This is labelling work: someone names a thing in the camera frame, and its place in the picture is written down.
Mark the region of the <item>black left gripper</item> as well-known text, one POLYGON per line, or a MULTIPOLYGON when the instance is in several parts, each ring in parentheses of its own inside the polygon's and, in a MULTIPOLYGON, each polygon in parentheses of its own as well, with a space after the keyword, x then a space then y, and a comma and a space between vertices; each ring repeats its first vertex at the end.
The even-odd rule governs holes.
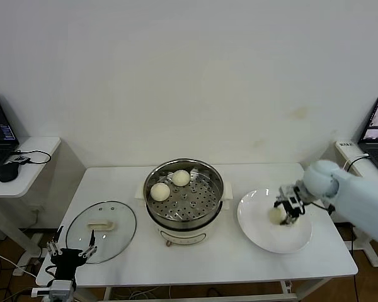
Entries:
POLYGON ((56 280, 75 280, 75 274, 78 267, 84 264, 84 259, 89 259, 96 251, 95 231, 91 231, 89 246, 86 250, 59 248, 58 240, 62 233, 63 226, 60 226, 56 234, 47 242, 47 250, 51 255, 50 260, 56 266, 56 280))

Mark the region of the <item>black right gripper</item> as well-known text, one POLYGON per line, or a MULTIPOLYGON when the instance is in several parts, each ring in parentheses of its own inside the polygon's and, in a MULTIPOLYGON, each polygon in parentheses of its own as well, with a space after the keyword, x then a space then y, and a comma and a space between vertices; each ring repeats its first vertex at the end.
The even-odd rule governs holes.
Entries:
POLYGON ((280 225, 292 225, 304 214, 304 201, 298 186, 287 186, 285 188, 285 196, 277 196, 273 207, 277 208, 286 201, 289 202, 291 207, 284 208, 286 216, 280 222, 280 225))

